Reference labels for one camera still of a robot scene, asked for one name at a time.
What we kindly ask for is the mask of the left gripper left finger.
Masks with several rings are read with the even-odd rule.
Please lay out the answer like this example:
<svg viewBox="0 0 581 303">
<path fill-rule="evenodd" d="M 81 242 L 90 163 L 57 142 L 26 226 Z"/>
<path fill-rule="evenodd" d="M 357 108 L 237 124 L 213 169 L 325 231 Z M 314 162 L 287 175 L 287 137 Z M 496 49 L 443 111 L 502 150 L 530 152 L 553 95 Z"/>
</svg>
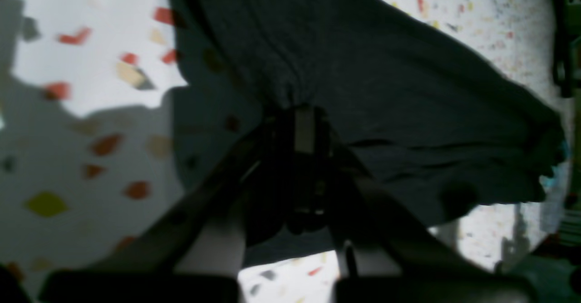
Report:
<svg viewBox="0 0 581 303">
<path fill-rule="evenodd" d="M 242 303 L 249 246 L 300 232 L 300 109 L 270 112 L 125 249 L 52 273 L 43 303 Z"/>
</svg>

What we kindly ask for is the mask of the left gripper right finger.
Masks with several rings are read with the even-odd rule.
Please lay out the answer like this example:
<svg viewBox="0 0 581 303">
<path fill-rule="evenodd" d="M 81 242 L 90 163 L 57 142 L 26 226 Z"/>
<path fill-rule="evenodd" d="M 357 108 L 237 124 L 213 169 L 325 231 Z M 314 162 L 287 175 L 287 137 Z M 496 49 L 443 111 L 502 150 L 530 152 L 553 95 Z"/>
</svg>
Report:
<svg viewBox="0 0 581 303">
<path fill-rule="evenodd" d="M 438 241 L 342 144 L 322 109 L 295 109 L 295 231 L 327 227 L 332 303 L 534 303 L 526 279 L 490 274 Z"/>
</svg>

